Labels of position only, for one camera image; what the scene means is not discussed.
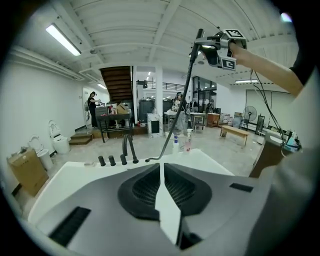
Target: black faucet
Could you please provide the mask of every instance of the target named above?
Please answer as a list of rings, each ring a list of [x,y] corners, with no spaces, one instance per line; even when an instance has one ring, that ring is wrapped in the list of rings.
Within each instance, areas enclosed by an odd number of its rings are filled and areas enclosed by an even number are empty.
[[[132,162],[134,164],[137,164],[139,162],[139,160],[136,157],[134,144],[132,143],[132,135],[131,134],[126,134],[123,137],[123,140],[122,140],[122,153],[123,153],[124,156],[128,155],[128,152],[127,152],[127,140],[129,140],[129,143],[130,143],[130,148],[131,148],[132,158],[133,158]]]

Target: floor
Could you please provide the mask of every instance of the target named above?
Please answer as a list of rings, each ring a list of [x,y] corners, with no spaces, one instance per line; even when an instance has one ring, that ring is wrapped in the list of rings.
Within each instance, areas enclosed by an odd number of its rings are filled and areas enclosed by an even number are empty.
[[[243,147],[243,139],[241,137],[228,133],[226,138],[221,138],[220,130],[221,129],[217,127],[206,127],[203,131],[197,130],[195,134],[192,134],[191,148],[202,150],[236,176],[248,177],[261,147],[261,145],[257,143],[258,136],[252,132],[247,138],[246,146]],[[148,138],[147,134],[135,135],[133,137],[133,145],[137,158],[158,157],[162,151],[165,140],[165,137],[151,139]],[[185,137],[179,138],[181,151],[183,151],[185,140]],[[173,140],[170,140],[165,150],[165,155],[171,154],[172,143]],[[49,179],[41,190],[44,189],[46,184],[66,162],[99,162],[98,156],[103,156],[105,161],[107,161],[110,155],[113,155],[117,162],[120,161],[121,154],[122,138],[107,139],[105,143],[103,143],[101,138],[97,138],[90,141],[87,145],[73,145],[68,154],[56,154],[52,157],[54,166],[48,171]],[[132,161],[130,150],[128,150],[126,159],[127,161]],[[29,196],[23,189],[20,189],[16,195],[24,218],[28,217],[37,197],[41,194],[41,190],[36,197]]]

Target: toilet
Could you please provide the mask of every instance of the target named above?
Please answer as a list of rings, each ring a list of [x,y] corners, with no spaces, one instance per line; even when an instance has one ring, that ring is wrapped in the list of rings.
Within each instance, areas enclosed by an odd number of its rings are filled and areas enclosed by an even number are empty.
[[[49,155],[49,150],[45,149],[44,145],[41,144],[39,137],[37,135],[32,135],[28,144],[31,148],[34,148],[36,155],[38,158],[40,158],[43,167],[47,171],[50,170],[54,164]]]
[[[60,128],[53,120],[49,121],[49,134],[53,147],[58,154],[66,154],[70,151],[68,138],[61,135]]]

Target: bottle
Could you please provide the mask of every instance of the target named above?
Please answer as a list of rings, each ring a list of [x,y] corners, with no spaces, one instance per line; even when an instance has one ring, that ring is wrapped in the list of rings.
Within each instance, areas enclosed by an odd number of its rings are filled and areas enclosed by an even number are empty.
[[[179,142],[178,142],[178,136],[176,136],[176,135],[174,136],[174,141],[172,143],[172,146],[173,146],[172,154],[173,155],[178,154],[179,153]]]
[[[187,129],[187,135],[186,135],[186,140],[184,144],[185,152],[190,152],[191,150],[191,132],[192,132],[192,129]]]

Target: brown cabinet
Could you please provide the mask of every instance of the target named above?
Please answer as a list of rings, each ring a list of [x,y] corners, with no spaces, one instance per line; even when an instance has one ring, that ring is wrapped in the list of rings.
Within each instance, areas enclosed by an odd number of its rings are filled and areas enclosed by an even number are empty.
[[[208,126],[208,127],[218,126],[219,118],[220,118],[220,114],[208,113],[207,120],[206,120],[206,126]]]

